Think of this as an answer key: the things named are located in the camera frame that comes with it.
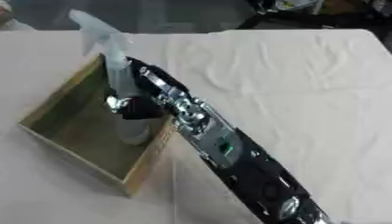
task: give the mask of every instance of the screw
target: screw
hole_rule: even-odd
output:
[[[252,156],[252,158],[256,158],[256,157],[260,156],[260,152],[258,152],[256,150],[252,150],[250,152],[250,156]]]

